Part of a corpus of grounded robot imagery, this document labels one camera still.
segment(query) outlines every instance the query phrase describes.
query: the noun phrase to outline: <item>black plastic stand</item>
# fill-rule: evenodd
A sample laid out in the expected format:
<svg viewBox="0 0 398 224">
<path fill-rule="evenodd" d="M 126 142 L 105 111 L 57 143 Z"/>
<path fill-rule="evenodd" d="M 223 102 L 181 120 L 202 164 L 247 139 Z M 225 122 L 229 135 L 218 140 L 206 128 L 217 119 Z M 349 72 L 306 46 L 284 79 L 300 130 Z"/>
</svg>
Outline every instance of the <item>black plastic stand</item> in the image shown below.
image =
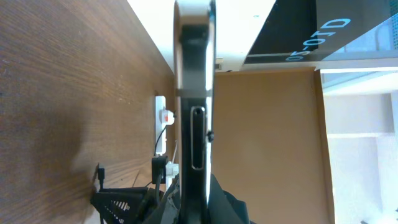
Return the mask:
<svg viewBox="0 0 398 224">
<path fill-rule="evenodd" d="M 99 191 L 90 199 L 101 224 L 142 223 L 155 209 L 155 190 L 147 187 L 104 189 L 105 169 L 98 168 Z"/>
</svg>

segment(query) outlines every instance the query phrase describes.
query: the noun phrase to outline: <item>white cable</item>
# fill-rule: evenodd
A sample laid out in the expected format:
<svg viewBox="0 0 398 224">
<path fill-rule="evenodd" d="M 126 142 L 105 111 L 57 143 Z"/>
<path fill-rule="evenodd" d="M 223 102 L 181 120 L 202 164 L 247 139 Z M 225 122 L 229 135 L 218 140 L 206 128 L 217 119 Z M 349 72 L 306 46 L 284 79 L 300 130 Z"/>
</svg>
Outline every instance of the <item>white cable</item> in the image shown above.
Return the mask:
<svg viewBox="0 0 398 224">
<path fill-rule="evenodd" d="M 177 144 L 178 144 L 178 141 L 177 141 L 177 140 L 175 140 L 175 148 L 174 148 L 174 155 L 173 155 L 173 160 L 172 160 L 172 163 L 174 163 L 174 159 L 175 159 L 175 153 L 177 152 Z"/>
</svg>

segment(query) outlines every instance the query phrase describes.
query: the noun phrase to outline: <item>brown cardboard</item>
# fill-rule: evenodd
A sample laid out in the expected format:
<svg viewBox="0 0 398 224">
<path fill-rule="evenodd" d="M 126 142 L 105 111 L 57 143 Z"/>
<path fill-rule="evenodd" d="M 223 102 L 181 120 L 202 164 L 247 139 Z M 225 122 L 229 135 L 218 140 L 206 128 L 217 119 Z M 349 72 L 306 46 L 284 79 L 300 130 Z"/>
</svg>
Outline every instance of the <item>brown cardboard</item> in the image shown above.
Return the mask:
<svg viewBox="0 0 398 224">
<path fill-rule="evenodd" d="M 212 172 L 256 223 L 334 224 L 319 72 L 216 76 Z"/>
</svg>

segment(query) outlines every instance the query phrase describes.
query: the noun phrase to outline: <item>wooden surface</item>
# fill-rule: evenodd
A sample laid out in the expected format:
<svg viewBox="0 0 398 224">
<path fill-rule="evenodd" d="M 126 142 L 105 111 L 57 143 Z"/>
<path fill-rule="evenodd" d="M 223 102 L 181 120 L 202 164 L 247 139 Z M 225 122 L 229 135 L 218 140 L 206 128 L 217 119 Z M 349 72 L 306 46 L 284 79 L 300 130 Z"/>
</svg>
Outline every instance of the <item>wooden surface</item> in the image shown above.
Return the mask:
<svg viewBox="0 0 398 224">
<path fill-rule="evenodd" d="M 155 95 L 174 76 L 126 0 L 1 1 L 0 223 L 84 223 L 98 163 L 148 183 Z"/>
</svg>

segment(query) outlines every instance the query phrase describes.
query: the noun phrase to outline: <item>white electrical outlet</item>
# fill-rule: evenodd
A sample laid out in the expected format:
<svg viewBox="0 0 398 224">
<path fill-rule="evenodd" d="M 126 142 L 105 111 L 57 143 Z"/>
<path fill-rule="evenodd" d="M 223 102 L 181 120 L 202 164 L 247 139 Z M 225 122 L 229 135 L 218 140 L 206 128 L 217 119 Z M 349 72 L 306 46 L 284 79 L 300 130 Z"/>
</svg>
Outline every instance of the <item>white electrical outlet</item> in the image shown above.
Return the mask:
<svg viewBox="0 0 398 224">
<path fill-rule="evenodd" d="M 162 111 L 166 110 L 166 97 L 155 96 L 155 144 L 166 124 L 162 123 Z M 166 153 L 166 131 L 162 133 L 156 147 L 156 154 Z"/>
</svg>

